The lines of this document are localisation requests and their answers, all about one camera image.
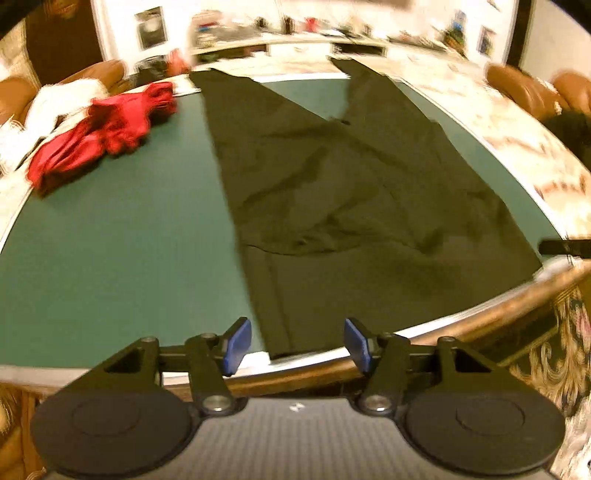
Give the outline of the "black trousers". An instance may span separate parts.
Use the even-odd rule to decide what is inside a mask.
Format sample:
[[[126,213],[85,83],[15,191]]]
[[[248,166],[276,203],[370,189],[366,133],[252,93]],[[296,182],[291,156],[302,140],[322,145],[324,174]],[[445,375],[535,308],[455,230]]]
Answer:
[[[193,72],[271,357],[475,307],[541,263],[504,201],[387,76],[341,60],[327,120],[259,82]]]

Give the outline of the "green table mat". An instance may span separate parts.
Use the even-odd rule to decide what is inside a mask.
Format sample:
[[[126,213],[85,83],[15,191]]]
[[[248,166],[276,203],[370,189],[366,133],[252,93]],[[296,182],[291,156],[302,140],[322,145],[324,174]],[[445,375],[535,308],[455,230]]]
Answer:
[[[31,196],[1,252],[1,361],[89,368],[252,317],[198,94],[146,145]]]

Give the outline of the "red garment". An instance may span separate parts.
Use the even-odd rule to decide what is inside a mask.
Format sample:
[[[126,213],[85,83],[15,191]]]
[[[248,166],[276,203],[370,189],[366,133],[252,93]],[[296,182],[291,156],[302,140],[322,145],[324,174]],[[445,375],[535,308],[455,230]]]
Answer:
[[[92,170],[104,156],[117,157],[136,150],[152,125],[175,112],[170,82],[152,83],[137,93],[95,99],[85,118],[41,145],[29,164],[27,179],[38,195],[46,196]]]

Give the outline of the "white lace sofa cover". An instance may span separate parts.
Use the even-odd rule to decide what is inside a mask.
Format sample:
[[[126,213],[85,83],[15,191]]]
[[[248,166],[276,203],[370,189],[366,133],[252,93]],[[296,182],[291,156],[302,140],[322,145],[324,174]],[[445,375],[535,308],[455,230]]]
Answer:
[[[32,193],[28,168],[40,146],[72,129],[87,115],[94,99],[108,96],[97,79],[44,86],[24,121],[15,116],[1,124],[1,241],[5,242]]]

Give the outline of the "black bag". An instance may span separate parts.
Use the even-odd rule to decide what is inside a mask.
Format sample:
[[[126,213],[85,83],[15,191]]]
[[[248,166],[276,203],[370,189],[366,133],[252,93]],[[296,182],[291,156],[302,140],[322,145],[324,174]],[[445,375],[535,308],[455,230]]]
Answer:
[[[144,86],[162,80],[167,74],[166,57],[155,55],[147,57],[135,64],[135,86]]]

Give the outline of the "orange plastic bag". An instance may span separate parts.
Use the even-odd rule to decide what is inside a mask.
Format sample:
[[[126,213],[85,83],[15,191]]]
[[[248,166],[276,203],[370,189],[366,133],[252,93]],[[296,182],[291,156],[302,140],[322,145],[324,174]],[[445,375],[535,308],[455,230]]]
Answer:
[[[166,76],[173,77],[187,74],[191,71],[190,65],[185,61],[178,48],[173,49],[166,56]]]

